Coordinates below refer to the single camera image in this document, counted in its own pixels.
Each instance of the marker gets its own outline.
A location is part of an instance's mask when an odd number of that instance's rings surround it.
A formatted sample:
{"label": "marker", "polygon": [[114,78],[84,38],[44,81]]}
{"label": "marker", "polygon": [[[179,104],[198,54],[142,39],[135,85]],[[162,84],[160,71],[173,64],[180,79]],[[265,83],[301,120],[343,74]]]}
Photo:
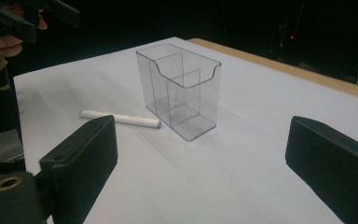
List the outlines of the marker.
{"label": "marker", "polygon": [[157,129],[161,127],[161,120],[159,119],[146,119],[140,117],[127,116],[127,115],[98,112],[93,110],[81,110],[79,113],[80,117],[88,118],[88,119],[97,119],[108,115],[113,115],[113,117],[115,117],[115,122],[117,123],[132,124],[132,125],[138,125],[148,128],[157,128]]}

